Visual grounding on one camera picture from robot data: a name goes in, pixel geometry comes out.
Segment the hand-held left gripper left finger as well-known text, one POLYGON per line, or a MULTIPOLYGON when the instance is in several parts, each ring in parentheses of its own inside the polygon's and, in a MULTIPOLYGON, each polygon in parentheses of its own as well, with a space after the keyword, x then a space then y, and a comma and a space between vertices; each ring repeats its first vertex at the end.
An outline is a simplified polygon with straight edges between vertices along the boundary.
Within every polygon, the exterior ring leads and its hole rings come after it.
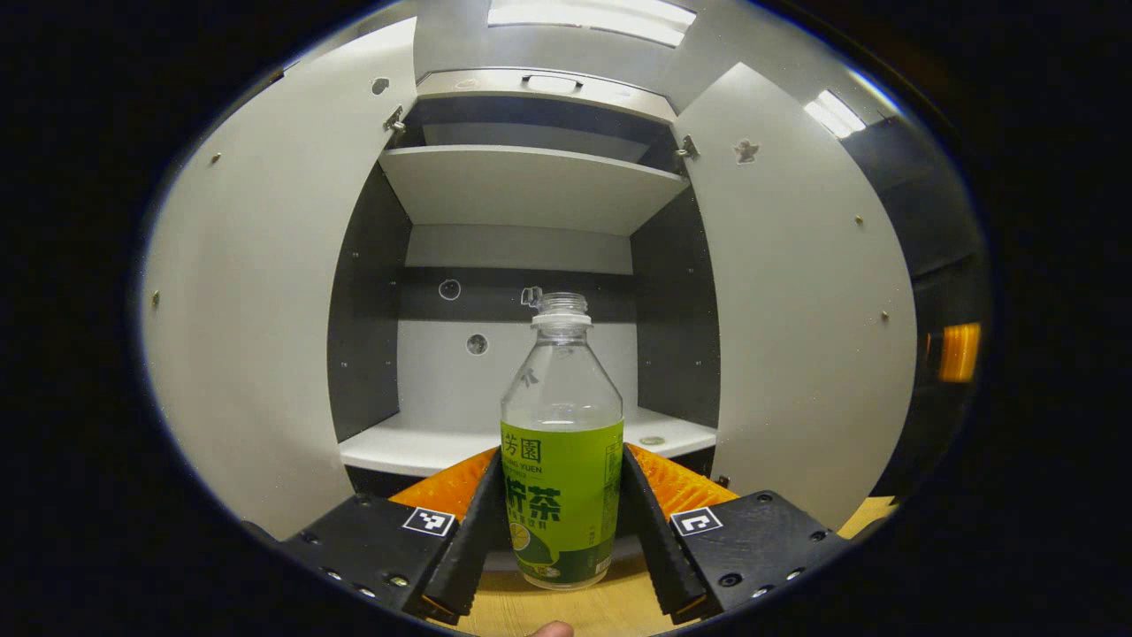
POLYGON ((394 497, 353 494, 280 551, 385 611, 458 625, 506 539, 501 460, 490 449, 394 497))

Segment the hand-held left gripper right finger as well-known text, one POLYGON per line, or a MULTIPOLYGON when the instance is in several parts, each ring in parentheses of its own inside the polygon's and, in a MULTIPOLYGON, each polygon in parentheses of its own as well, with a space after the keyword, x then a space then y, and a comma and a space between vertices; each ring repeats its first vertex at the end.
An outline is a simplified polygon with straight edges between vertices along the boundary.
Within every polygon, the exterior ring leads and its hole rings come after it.
POLYGON ((620 500, 674 625, 784 596, 852 546, 777 492, 732 494, 638 445, 623 451, 620 500))

